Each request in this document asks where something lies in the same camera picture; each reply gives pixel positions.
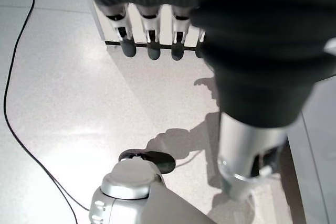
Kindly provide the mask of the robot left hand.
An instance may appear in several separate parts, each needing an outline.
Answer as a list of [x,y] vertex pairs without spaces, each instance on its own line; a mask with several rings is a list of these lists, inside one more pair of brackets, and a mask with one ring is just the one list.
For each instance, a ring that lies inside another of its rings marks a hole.
[[218,168],[223,189],[246,198],[271,173],[275,151],[316,82],[335,70],[335,0],[94,0],[108,17],[118,4],[188,9],[205,32],[221,111]]

